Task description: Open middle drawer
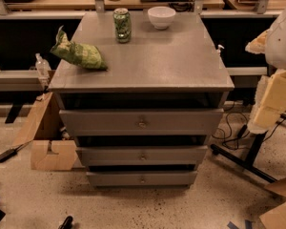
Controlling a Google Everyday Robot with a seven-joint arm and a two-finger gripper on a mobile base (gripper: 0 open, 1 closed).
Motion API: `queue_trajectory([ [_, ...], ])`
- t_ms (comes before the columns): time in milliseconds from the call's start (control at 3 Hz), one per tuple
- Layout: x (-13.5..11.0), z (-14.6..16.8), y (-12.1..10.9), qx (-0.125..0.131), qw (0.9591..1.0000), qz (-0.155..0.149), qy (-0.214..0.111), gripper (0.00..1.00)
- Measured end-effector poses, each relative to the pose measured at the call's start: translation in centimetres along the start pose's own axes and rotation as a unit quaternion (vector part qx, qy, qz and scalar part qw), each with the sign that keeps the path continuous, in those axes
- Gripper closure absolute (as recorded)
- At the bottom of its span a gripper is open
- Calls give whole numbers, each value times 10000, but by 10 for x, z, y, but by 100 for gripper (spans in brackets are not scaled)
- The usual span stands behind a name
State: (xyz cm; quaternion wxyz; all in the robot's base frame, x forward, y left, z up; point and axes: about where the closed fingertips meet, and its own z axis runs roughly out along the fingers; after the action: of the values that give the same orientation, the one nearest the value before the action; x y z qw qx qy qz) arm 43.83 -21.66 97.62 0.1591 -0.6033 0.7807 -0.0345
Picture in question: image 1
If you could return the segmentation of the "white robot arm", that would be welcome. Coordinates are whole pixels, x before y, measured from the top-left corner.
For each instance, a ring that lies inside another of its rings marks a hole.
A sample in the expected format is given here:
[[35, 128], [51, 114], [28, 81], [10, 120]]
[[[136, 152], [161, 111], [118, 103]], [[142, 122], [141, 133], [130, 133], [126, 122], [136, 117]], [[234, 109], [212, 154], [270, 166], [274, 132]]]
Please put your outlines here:
[[264, 53], [268, 65], [276, 68], [271, 76], [260, 78], [248, 123], [251, 133], [263, 134], [286, 111], [286, 9], [268, 30], [247, 44], [245, 51]]

